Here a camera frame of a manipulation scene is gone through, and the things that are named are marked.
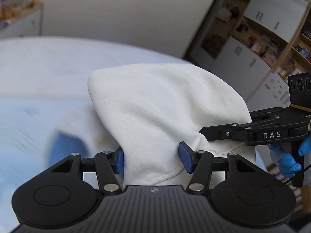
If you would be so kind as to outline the blue gloved right hand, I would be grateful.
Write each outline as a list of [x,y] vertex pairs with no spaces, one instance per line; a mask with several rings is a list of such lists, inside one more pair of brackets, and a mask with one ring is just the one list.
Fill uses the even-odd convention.
[[[285,153],[280,144],[268,145],[272,161],[279,167],[280,173],[286,178],[292,178],[295,173],[301,170],[301,165],[294,157]],[[301,143],[298,150],[299,156],[304,156],[310,152],[310,135]]]

